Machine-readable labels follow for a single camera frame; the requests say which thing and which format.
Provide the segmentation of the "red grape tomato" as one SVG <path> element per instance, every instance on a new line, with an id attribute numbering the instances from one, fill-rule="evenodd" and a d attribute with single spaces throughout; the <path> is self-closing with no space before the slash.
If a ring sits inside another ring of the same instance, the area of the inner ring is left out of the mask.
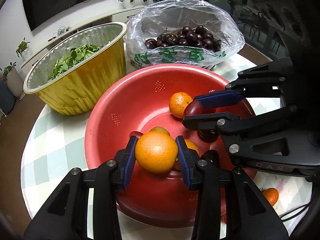
<path id="1" fill-rule="evenodd" d="M 194 100 L 185 108 L 183 116 L 199 115 L 202 113 L 202 110 L 202 104 L 199 101 Z"/>

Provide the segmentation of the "smooth yellow orange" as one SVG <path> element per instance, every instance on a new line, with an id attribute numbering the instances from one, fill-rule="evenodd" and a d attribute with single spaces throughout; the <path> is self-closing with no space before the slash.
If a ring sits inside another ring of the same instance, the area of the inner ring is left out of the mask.
<path id="1" fill-rule="evenodd" d="M 176 161 L 178 147 L 174 139 L 161 132 L 147 132 L 137 141 L 135 158 L 145 170 L 155 173 L 167 173 Z"/>

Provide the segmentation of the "brown longan fruit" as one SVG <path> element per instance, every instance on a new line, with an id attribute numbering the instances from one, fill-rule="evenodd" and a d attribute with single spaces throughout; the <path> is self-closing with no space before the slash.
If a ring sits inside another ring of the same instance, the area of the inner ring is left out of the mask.
<path id="1" fill-rule="evenodd" d="M 161 133 L 164 133 L 164 134 L 170 136 L 169 131 L 166 130 L 164 127 L 161 127 L 161 126 L 153 127 L 152 129 L 150 129 L 150 132 L 161 132 Z"/>

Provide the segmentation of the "red plastic colander bowl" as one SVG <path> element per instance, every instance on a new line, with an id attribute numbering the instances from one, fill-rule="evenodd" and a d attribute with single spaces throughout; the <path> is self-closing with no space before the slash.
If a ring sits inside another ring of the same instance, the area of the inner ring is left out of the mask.
<path id="1" fill-rule="evenodd" d="M 132 219 L 163 228 L 192 226 L 198 200 L 173 166 L 175 138 L 192 141 L 199 154 L 219 153 L 220 166 L 232 164 L 221 139 L 204 142 L 196 131 L 186 129 L 169 109 L 171 96 L 191 97 L 224 89 L 227 80 L 199 67 L 162 64 L 146 67 L 112 85 L 94 107 L 86 127 L 87 166 L 96 168 L 124 149 L 133 132 L 141 132 L 138 160 L 131 181 L 116 194 L 117 208 Z"/>

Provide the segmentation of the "green checkered tablecloth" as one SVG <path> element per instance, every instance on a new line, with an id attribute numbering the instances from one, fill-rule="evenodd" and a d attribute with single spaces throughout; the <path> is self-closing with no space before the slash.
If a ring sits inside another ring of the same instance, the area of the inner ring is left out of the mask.
<path id="1" fill-rule="evenodd" d="M 241 70 L 268 62 L 262 59 L 248 60 L 235 54 L 217 64 L 212 71 L 233 81 Z M 280 108 L 276 98 L 249 98 L 255 114 L 263 114 Z M 21 161 L 22 195 L 31 219 L 54 191 L 64 176 L 74 167 L 87 170 L 85 158 L 85 130 L 90 112 L 77 116 L 63 116 L 45 105 L 35 121 Z M 312 183 L 304 178 L 278 176 L 258 172 L 254 180 L 260 189 L 275 187 L 279 200 L 275 210 L 279 215 L 307 204 L 311 199 Z M 140 223 L 119 213 L 123 239 L 190 239 L 192 227 L 165 229 Z"/>

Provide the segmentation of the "pile of dark cherries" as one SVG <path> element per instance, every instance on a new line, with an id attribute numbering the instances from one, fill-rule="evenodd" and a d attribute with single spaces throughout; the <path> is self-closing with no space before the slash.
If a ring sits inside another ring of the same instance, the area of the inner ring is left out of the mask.
<path id="1" fill-rule="evenodd" d="M 166 48 L 172 46 L 204 48 L 213 52 L 221 50 L 222 41 L 216 38 L 203 25 L 198 25 L 196 28 L 184 26 L 176 32 L 160 34 L 157 38 L 149 38 L 144 42 L 147 49 L 155 49 L 158 47 Z"/>

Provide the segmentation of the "clear plastic bag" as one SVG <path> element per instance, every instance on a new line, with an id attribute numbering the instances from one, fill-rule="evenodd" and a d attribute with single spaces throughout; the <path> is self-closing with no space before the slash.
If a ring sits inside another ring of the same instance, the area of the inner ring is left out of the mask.
<path id="1" fill-rule="evenodd" d="M 199 0 L 148 5 L 127 27 L 126 54 L 137 68 L 182 63 L 212 69 L 245 45 L 229 13 Z"/>

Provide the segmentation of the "gold foil bowl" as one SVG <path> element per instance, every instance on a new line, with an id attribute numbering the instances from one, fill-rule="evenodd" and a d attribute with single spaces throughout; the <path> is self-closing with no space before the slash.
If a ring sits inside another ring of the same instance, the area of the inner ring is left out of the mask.
<path id="1" fill-rule="evenodd" d="M 78 115 L 93 109 L 100 97 L 126 74 L 124 41 L 128 27 L 111 22 L 82 30 L 48 51 L 27 74 L 23 90 L 36 94 L 62 115 Z M 85 44 L 103 46 L 99 51 L 49 81 L 58 59 L 71 48 Z"/>

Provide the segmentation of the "green leafy vegetables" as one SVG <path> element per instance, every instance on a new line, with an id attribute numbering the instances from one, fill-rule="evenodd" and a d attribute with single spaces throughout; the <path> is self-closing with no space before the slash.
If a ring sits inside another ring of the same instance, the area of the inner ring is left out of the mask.
<path id="1" fill-rule="evenodd" d="M 103 46 L 85 44 L 76 48 L 71 48 L 68 55 L 64 55 L 56 61 L 52 69 L 49 81 L 54 80 L 67 70 L 74 67 L 76 64 L 84 61 L 86 58 L 99 51 L 102 47 Z"/>

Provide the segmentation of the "plant in white ribbed pot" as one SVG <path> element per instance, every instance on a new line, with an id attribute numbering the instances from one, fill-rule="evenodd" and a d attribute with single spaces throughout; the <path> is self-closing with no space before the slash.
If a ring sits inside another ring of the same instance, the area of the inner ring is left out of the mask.
<path id="1" fill-rule="evenodd" d="M 23 90 L 23 80 L 18 74 L 16 70 L 16 62 L 6 66 L 4 69 L 1 69 L 3 72 L 2 79 L 7 84 L 7 87 L 10 89 L 12 94 L 18 99 L 22 100 L 25 96 L 24 90 Z"/>

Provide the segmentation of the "small plant on cabinet left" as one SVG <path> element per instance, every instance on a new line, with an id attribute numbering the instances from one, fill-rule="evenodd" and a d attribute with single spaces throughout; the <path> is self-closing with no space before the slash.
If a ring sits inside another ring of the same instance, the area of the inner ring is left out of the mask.
<path id="1" fill-rule="evenodd" d="M 29 43 L 30 41 L 26 41 L 24 37 L 16 49 L 17 57 L 22 58 L 24 61 L 29 59 L 29 57 L 32 55 L 32 51 L 29 47 Z"/>

